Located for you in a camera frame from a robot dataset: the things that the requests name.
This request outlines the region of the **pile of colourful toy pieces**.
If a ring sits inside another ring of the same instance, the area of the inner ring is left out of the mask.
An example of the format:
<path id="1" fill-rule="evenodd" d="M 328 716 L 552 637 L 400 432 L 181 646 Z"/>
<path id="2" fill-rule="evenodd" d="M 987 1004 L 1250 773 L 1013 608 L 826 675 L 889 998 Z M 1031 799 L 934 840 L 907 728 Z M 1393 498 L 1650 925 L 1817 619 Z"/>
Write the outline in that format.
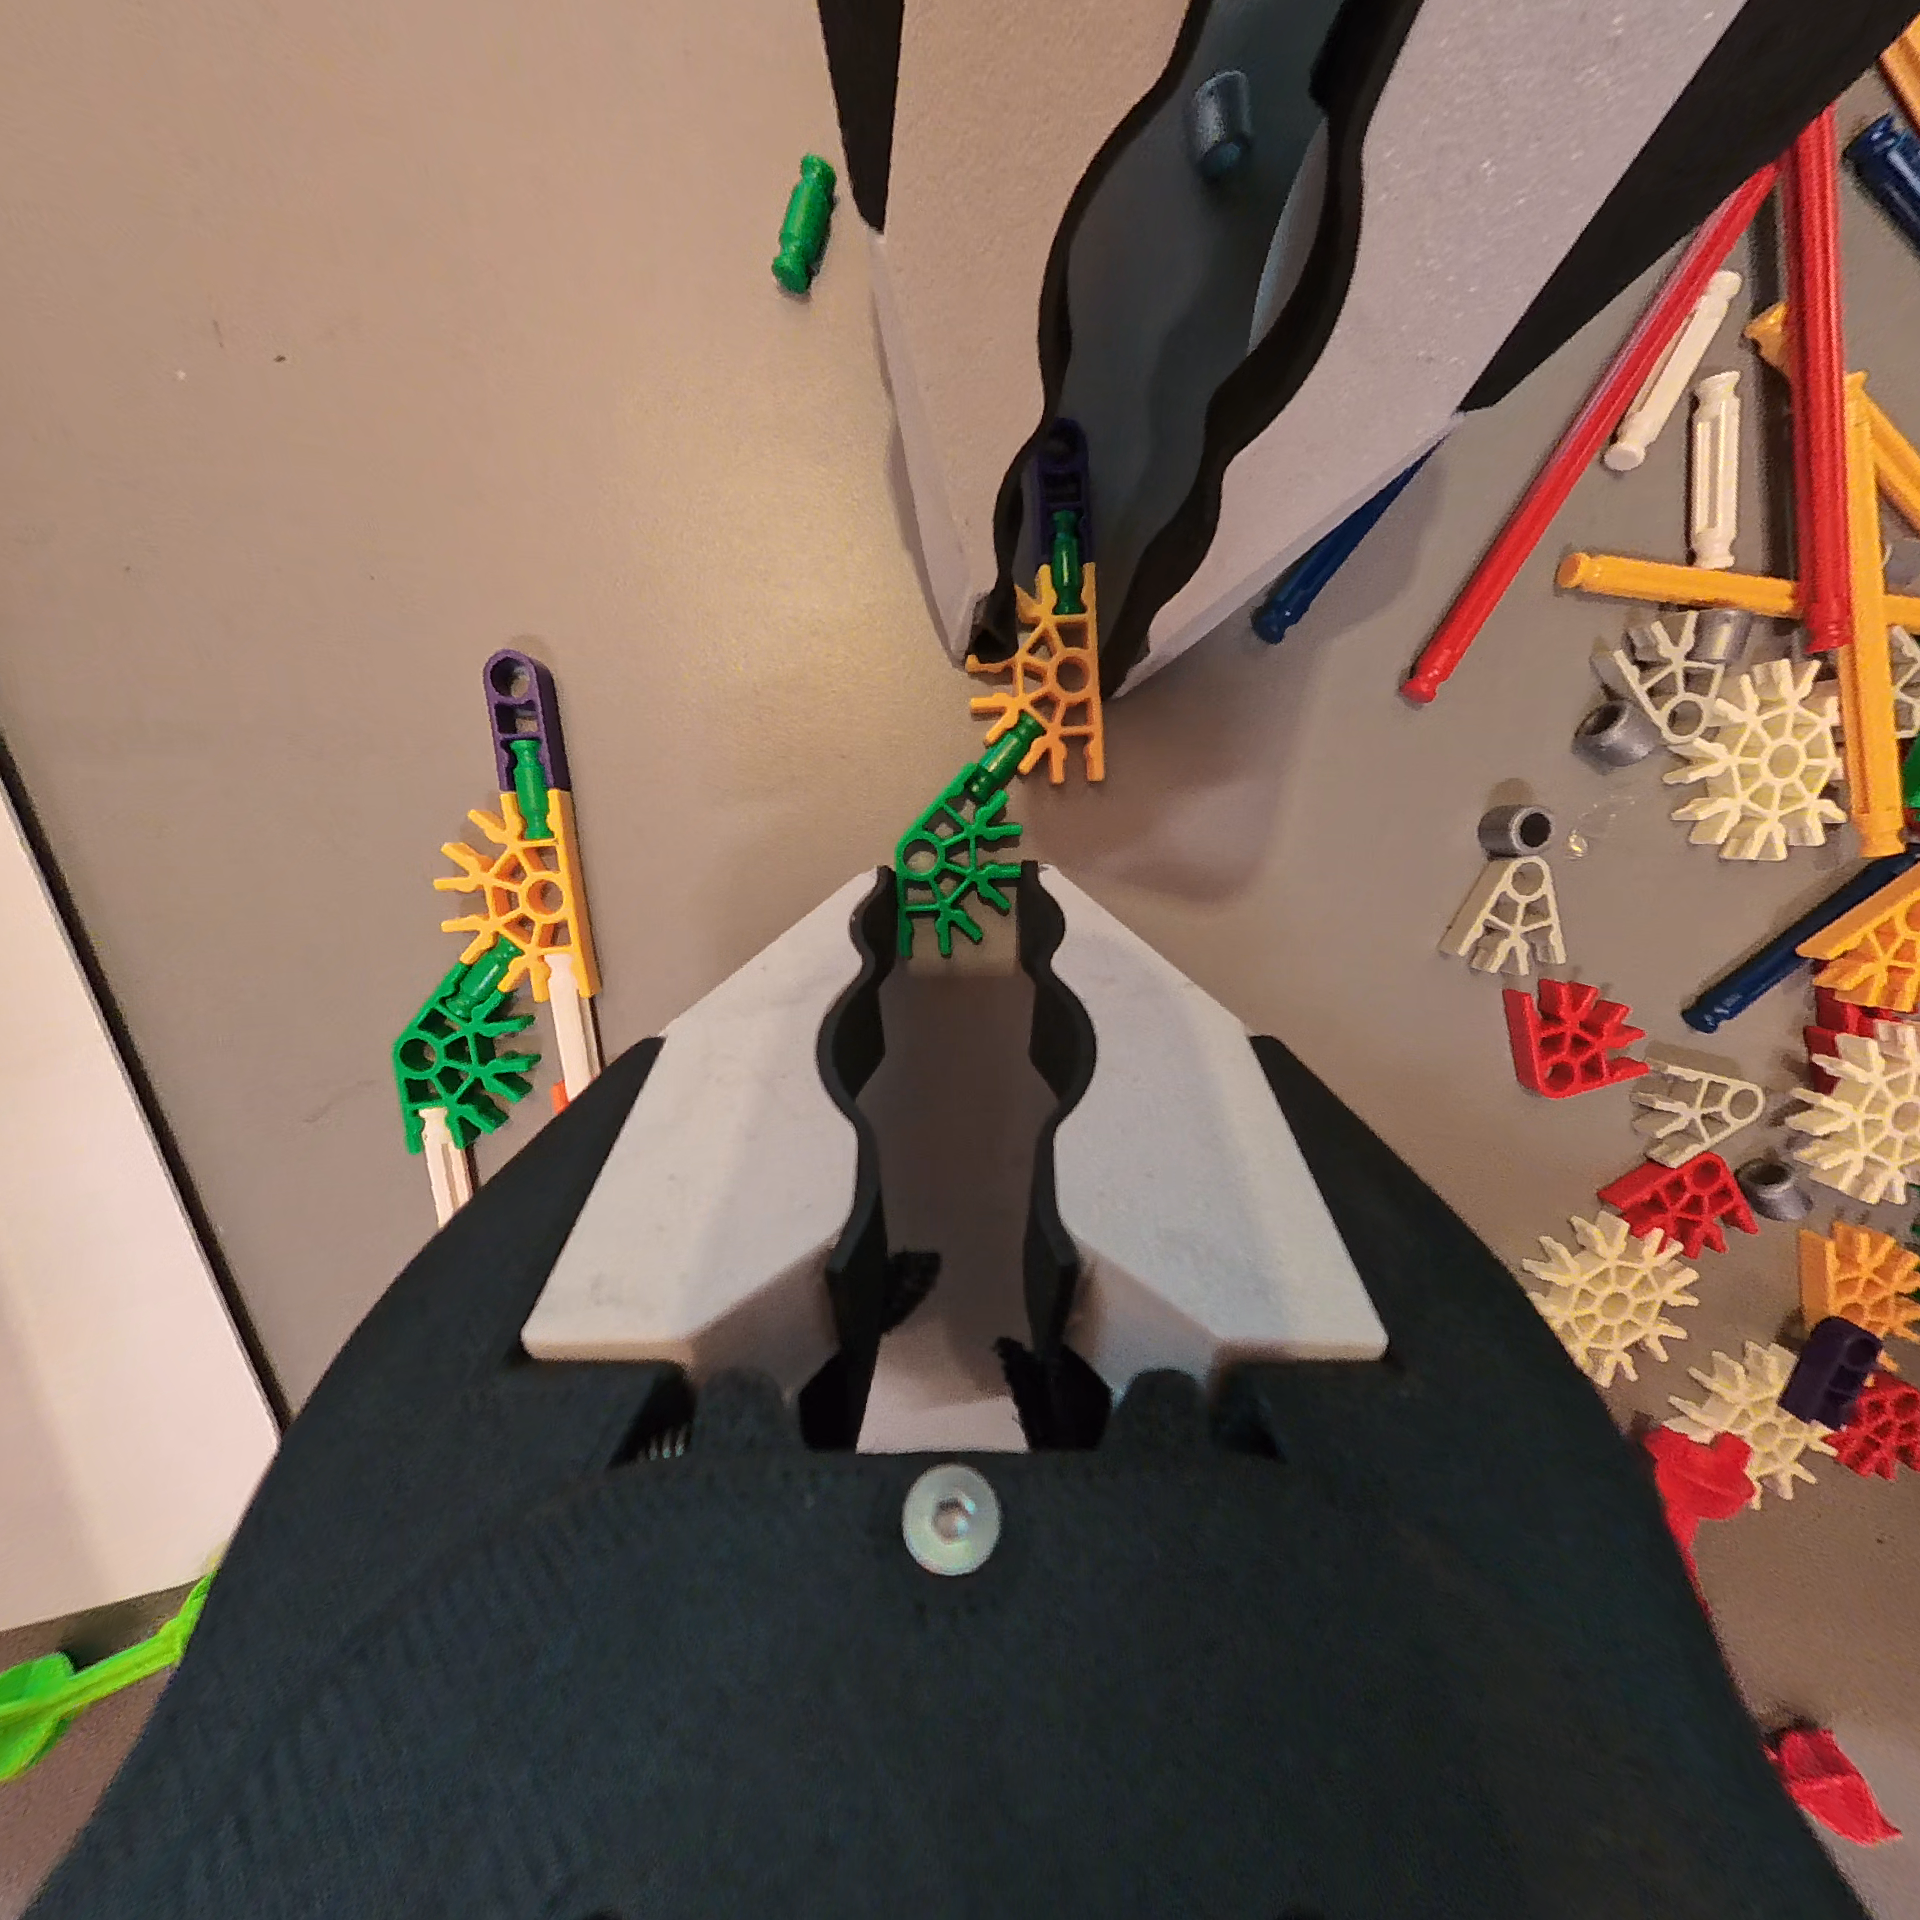
<path id="1" fill-rule="evenodd" d="M 1640 463 L 1678 403 L 1739 277 L 1722 268 L 1771 196 L 1783 198 L 1789 302 L 1749 339 L 1792 399 L 1794 576 L 1742 573 L 1739 374 L 1695 387 L 1689 565 L 1576 551 L 1559 587 L 1658 608 L 1607 659 L 1614 700 L 1576 743 L 1607 760 L 1670 752 L 1688 788 L 1674 818 L 1691 844 L 1738 861 L 1783 861 L 1851 831 L 1859 870 L 1810 916 L 1754 951 L 1685 1010 L 1719 1032 L 1789 973 L 1816 964 L 1838 1024 L 1816 1029 L 1817 1084 L 1794 1092 L 1789 1162 L 1731 1167 L 1722 1148 L 1769 1111 L 1763 1086 L 1685 1062 L 1631 1058 L 1641 1039 L 1626 1006 L 1549 978 L 1511 990 L 1504 1013 L 1519 1079 L 1537 1098 L 1633 1084 L 1641 1163 L 1598 1191 L 1600 1213 L 1571 1220 L 1576 1246 L 1544 1239 L 1525 1264 L 1529 1295 L 1600 1387 L 1635 1379 L 1635 1355 L 1667 1358 L 1671 1307 L 1695 1307 L 1701 1253 L 1760 1213 L 1800 1219 L 1800 1172 L 1881 1206 L 1917 1187 L 1917 802 L 1906 782 L 1894 642 L 1917 640 L 1917 597 L 1881 579 L 1881 504 L 1917 522 L 1917 450 L 1888 432 L 1843 366 L 1840 214 L 1833 106 L 1763 135 L 1760 164 L 1697 229 L 1662 292 L 1534 476 L 1415 666 L 1402 695 L 1429 704 L 1514 584 L 1590 463 Z"/>

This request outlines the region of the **purple clip connector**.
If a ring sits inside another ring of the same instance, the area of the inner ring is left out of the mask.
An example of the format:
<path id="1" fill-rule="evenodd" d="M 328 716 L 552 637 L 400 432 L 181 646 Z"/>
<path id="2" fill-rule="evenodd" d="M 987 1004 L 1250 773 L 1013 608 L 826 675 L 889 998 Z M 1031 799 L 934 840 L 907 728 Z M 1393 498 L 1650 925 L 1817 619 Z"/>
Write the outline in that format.
<path id="1" fill-rule="evenodd" d="M 1088 436 L 1081 423 L 1073 416 L 1056 416 L 1042 429 L 1029 466 L 1026 498 L 1042 562 L 1050 560 L 1054 519 L 1061 512 L 1067 512 L 1075 519 L 1080 560 L 1093 562 L 1096 523 Z"/>

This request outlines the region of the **dark blue rod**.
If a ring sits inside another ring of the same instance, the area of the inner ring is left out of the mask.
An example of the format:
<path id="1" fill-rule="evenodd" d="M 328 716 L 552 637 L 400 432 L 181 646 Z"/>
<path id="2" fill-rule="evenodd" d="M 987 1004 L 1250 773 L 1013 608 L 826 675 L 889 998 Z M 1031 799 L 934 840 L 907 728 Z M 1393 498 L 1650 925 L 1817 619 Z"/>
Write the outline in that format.
<path id="1" fill-rule="evenodd" d="M 1425 450 L 1414 463 L 1368 496 L 1343 523 L 1313 542 L 1313 547 L 1307 547 L 1306 554 L 1288 566 L 1250 614 L 1250 628 L 1263 642 L 1281 645 L 1306 619 L 1321 592 L 1375 533 L 1381 517 L 1393 509 L 1414 478 L 1427 469 L 1434 452 L 1437 447 Z"/>

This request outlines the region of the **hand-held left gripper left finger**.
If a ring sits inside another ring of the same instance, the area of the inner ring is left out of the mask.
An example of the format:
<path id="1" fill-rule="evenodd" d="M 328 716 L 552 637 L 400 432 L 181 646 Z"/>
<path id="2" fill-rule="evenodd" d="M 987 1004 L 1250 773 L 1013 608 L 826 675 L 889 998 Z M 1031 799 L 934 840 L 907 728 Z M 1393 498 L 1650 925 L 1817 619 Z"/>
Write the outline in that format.
<path id="1" fill-rule="evenodd" d="M 855 875 L 679 1014 L 525 1324 L 539 1359 L 757 1368 L 857 1443 L 887 1328 L 880 1150 L 896 872 Z"/>

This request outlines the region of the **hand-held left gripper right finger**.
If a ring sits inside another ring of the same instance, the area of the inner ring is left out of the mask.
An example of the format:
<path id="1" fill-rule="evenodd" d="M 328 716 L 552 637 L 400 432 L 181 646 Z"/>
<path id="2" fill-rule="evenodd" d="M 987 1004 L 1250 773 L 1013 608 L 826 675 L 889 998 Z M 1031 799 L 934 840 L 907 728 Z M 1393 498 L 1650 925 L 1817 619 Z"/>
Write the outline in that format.
<path id="1" fill-rule="evenodd" d="M 1021 870 L 1016 930 L 1051 1095 L 999 1342 L 1026 1444 L 1099 1443 L 1147 1374 L 1384 1358 L 1253 1031 L 1058 869 Z"/>

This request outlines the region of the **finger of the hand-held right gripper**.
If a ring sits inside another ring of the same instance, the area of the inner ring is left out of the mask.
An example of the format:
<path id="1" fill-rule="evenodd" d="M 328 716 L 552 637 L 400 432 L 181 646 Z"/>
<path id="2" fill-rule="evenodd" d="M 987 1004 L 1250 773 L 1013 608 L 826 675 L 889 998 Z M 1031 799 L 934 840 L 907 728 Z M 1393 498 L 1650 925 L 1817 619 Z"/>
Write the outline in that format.
<path id="1" fill-rule="evenodd" d="M 929 600 L 951 661 L 1008 573 L 1050 403 L 1042 291 L 1075 189 L 1203 5 L 911 3 L 887 205 L 882 366 Z"/>
<path id="2" fill-rule="evenodd" d="M 1133 690 L 1279 581 L 1455 424 L 1474 380 L 1739 14 L 1734 3 L 1423 5 L 1361 146 L 1359 260 L 1329 344 L 1224 471 L 1189 581 L 1147 583 Z"/>

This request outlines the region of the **green fan connector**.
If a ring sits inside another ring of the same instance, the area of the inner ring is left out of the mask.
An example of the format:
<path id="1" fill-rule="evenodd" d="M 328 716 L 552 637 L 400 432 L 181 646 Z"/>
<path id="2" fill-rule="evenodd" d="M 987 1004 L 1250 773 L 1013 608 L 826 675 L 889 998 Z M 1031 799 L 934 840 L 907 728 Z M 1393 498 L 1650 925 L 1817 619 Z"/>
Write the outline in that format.
<path id="1" fill-rule="evenodd" d="M 937 952 L 951 958 L 955 940 L 984 941 L 976 912 L 1016 912 L 1021 859 L 1006 851 L 1018 848 L 1023 826 L 1006 811 L 1008 782 L 1008 773 L 975 760 L 896 840 L 901 958 L 915 952 L 920 930 L 929 930 Z"/>

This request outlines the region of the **red double-ended connector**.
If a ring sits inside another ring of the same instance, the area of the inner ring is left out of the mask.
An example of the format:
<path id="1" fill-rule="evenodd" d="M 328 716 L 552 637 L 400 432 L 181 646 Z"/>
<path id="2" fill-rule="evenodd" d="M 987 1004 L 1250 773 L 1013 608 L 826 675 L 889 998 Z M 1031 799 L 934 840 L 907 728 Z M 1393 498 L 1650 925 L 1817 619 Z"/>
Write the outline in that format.
<path id="1" fill-rule="evenodd" d="M 1649 1428 L 1641 1444 L 1670 1531 L 1701 1595 L 1697 1534 L 1706 1523 L 1731 1520 L 1760 1498 L 1751 1472 L 1754 1448 L 1731 1431 L 1718 1431 L 1703 1443 L 1667 1423 Z"/>
<path id="2" fill-rule="evenodd" d="M 1790 1799 L 1826 1834 L 1859 1846 L 1879 1846 L 1905 1836 L 1833 1731 L 1786 1725 L 1768 1736 L 1768 1758 Z"/>

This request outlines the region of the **assembled multicolour toy model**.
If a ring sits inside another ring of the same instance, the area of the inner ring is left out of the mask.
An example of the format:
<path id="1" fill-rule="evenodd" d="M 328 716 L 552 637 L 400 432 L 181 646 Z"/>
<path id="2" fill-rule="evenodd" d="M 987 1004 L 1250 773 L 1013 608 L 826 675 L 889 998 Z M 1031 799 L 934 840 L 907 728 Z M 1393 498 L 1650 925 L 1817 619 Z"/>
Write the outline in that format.
<path id="1" fill-rule="evenodd" d="M 479 845 L 443 845 L 448 872 L 435 882 L 466 901 L 442 925 L 462 948 L 391 1045 L 403 1139 L 421 1158 L 440 1228 L 473 1200 L 473 1148 L 536 1090 L 543 1058 L 521 1039 L 537 1020 L 521 997 L 547 1014 L 557 1042 L 557 1114 L 605 1067 L 560 688 L 543 659 L 507 645 L 485 661 L 482 690 L 496 802 L 470 816 Z"/>

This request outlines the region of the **bright green plastic piece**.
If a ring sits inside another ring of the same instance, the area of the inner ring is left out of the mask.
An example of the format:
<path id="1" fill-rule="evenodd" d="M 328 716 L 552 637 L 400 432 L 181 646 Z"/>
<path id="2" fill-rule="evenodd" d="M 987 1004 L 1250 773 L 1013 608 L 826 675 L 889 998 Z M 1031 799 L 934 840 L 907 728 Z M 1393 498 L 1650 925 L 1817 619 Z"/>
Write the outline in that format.
<path id="1" fill-rule="evenodd" d="M 201 1621 L 217 1567 L 208 1567 L 179 1610 L 146 1639 L 96 1664 L 78 1666 L 65 1650 L 2 1671 L 2 1783 L 34 1768 L 67 1725 L 91 1706 L 176 1668 Z"/>

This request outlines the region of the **yellow half-circle connector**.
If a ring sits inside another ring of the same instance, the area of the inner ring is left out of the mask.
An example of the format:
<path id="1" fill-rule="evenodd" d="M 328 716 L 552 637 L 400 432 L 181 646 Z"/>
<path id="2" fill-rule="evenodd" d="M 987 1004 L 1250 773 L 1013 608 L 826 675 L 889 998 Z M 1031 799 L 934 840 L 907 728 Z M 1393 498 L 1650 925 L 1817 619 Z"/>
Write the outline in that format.
<path id="1" fill-rule="evenodd" d="M 1066 783 L 1073 767 L 1090 783 L 1107 778 L 1107 728 L 1098 659 L 1096 573 L 1078 576 L 1078 604 L 1066 608 L 1051 566 L 1016 589 L 1018 646 L 1005 661 L 967 655 L 967 675 L 984 686 L 971 714 L 987 723 L 984 744 L 998 752 L 1021 735 L 1018 773 Z"/>

